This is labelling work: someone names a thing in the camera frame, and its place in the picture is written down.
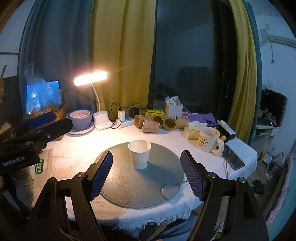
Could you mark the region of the white paper cup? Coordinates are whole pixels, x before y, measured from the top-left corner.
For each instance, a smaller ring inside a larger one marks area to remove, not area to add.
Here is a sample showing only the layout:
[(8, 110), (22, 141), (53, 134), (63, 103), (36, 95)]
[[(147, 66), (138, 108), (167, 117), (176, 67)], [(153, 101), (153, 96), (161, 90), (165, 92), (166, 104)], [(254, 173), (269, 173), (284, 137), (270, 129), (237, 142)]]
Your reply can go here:
[(151, 147), (151, 143), (145, 140), (133, 140), (128, 143), (132, 165), (135, 169), (147, 168)]

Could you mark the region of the brown paper cup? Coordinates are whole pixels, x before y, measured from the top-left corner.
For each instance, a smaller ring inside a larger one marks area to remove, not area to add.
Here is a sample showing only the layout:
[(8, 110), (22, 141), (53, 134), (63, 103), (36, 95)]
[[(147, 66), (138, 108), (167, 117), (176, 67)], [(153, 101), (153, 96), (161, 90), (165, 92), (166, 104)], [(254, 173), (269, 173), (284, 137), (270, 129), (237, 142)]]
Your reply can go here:
[(164, 120), (167, 118), (166, 115), (156, 115), (152, 118), (153, 121), (159, 123), (159, 128), (163, 127)]
[(176, 128), (176, 121), (174, 118), (166, 118), (163, 121), (163, 127), (165, 130), (171, 132)]
[(142, 125), (143, 133), (158, 133), (160, 124), (151, 118), (145, 118)]
[(134, 117), (134, 124), (137, 128), (142, 128), (144, 124), (145, 116), (142, 114), (135, 115)]
[(176, 118), (176, 128), (184, 128), (190, 122), (189, 119), (177, 117)]

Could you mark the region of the round grey mat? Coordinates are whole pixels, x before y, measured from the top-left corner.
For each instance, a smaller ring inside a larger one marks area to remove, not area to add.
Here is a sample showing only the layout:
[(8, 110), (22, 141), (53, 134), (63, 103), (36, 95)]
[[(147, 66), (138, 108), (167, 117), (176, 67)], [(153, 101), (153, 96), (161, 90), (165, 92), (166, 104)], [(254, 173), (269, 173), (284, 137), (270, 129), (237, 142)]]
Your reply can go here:
[(100, 196), (124, 208), (148, 208), (165, 202), (161, 188), (184, 179), (180, 158), (168, 148), (152, 143), (147, 168), (137, 170), (132, 165), (128, 143), (108, 149), (113, 164)]

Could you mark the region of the black smartphone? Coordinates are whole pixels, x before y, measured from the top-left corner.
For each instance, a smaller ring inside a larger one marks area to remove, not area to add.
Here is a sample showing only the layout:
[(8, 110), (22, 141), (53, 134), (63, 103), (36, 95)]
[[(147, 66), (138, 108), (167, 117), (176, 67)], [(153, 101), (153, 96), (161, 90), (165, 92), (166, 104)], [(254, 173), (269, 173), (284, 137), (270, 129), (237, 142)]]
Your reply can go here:
[(227, 161), (233, 170), (239, 170), (245, 166), (245, 163), (237, 156), (228, 145), (225, 145), (222, 157)]

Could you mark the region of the laptop screen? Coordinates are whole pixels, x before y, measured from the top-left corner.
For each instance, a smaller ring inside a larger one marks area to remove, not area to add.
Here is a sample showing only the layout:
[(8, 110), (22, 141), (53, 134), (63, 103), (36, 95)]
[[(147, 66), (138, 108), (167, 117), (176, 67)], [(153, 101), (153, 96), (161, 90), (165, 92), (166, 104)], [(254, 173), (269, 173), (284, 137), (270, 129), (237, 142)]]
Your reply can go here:
[(52, 87), (54, 89), (60, 89), (59, 80), (47, 81), (47, 84), (50, 85), (50, 87)]

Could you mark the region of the white desk lamp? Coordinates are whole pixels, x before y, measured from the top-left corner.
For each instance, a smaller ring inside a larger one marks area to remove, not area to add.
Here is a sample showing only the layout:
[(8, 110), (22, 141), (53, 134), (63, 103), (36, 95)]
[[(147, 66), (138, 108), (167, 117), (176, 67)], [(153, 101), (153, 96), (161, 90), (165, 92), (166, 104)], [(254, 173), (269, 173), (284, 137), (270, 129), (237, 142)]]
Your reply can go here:
[(112, 122), (108, 117), (108, 112), (106, 110), (101, 110), (100, 100), (93, 84), (94, 82), (106, 80), (107, 77), (108, 77), (108, 74), (106, 71), (99, 70), (92, 73), (80, 75), (78, 77), (75, 77), (73, 80), (75, 86), (91, 84), (93, 88), (93, 91), (96, 96), (97, 104), (98, 104), (97, 111), (93, 113), (93, 120), (94, 120), (94, 126), (98, 131), (105, 130), (112, 126)]

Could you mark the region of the grey puck controller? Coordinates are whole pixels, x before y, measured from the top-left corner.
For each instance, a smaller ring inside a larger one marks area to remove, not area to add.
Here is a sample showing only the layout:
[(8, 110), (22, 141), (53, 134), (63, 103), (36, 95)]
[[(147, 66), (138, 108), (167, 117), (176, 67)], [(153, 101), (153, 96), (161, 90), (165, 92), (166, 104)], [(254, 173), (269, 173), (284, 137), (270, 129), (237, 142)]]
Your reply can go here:
[(174, 198), (178, 194), (179, 191), (180, 191), (180, 188), (176, 185), (165, 185), (161, 188), (161, 196), (166, 201), (170, 201), (172, 198)]

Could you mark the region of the white power strip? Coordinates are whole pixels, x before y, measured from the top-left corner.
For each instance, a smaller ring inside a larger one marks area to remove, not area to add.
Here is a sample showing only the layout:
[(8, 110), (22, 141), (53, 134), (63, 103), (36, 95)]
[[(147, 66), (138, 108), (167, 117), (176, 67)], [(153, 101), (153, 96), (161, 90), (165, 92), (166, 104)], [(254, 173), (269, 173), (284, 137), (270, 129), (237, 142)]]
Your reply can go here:
[(115, 128), (126, 128), (128, 126), (133, 126), (134, 125), (134, 119), (133, 118), (126, 118), (124, 121), (121, 119), (117, 119), (115, 121)]

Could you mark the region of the white cartoon mug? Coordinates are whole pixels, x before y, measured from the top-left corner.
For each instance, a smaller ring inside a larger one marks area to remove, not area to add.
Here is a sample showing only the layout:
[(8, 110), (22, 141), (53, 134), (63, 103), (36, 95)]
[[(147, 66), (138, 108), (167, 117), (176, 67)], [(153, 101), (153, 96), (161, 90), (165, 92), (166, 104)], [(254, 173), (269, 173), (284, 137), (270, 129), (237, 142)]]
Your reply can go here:
[(225, 136), (220, 137), (220, 132), (211, 127), (203, 127), (199, 131), (197, 139), (197, 148), (206, 153), (212, 153), (218, 157), (224, 151), (226, 140)]

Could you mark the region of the white charger plug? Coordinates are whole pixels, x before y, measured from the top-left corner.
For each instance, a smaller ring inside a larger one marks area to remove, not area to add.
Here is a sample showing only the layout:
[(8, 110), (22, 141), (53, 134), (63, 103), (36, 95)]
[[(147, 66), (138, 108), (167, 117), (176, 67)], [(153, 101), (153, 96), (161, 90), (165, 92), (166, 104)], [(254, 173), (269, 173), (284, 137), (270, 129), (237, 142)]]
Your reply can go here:
[(121, 120), (122, 122), (125, 121), (125, 111), (123, 110), (118, 110), (118, 119)]

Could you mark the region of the yellow bag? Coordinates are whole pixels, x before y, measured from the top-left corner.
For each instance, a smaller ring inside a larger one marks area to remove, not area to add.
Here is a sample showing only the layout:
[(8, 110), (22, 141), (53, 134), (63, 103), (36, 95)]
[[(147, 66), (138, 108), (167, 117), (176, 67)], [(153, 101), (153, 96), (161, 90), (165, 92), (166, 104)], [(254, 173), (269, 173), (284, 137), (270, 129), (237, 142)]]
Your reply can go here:
[(166, 113), (161, 109), (147, 109), (144, 112), (145, 116), (153, 118), (154, 116), (166, 116)]

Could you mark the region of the purple cloth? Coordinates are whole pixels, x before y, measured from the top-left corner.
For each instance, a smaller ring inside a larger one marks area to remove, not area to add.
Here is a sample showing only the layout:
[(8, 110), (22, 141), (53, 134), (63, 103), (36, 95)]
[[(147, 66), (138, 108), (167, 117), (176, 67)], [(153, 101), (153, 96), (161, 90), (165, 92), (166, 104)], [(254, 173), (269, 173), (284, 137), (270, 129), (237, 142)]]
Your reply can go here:
[(215, 127), (218, 125), (217, 121), (212, 113), (207, 113), (207, 114), (193, 113), (193, 114), (188, 115), (188, 119), (190, 121), (198, 121), (200, 123), (205, 123), (206, 126), (208, 126), (208, 127)]

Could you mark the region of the yellow curtain right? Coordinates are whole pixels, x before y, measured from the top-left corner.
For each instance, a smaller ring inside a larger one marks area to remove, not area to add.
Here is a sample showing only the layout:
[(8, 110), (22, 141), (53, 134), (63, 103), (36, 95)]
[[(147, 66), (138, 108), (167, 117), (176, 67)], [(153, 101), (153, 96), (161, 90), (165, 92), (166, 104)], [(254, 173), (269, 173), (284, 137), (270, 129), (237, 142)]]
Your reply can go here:
[(237, 76), (228, 123), (246, 141), (251, 131), (257, 86), (257, 64), (252, 28), (243, 1), (229, 1), (237, 37)]

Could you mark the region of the black monitor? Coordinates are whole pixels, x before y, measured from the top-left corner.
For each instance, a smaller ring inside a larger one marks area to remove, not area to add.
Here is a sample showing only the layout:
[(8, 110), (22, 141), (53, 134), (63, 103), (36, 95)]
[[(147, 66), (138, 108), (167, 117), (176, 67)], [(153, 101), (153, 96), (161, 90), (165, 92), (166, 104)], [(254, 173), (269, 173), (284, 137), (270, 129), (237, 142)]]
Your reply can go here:
[(281, 127), (286, 107), (286, 96), (267, 88), (263, 89), (257, 124), (276, 128)]

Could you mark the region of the white air conditioner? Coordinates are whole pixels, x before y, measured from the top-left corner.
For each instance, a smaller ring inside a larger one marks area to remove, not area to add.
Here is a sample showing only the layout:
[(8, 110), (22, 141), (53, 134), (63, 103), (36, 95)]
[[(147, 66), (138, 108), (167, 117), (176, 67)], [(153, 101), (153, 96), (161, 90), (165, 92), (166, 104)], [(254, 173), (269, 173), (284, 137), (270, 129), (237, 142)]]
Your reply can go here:
[(273, 42), (273, 43), (278, 43), (282, 45), (286, 45), (292, 48), (296, 48), (296, 41), (282, 37), (282, 36), (277, 36), (277, 35), (270, 35), (267, 33), (266, 29), (261, 29), (260, 30), (260, 35), (262, 38), (262, 41), (260, 41), (260, 45), (263, 46), (268, 42)]

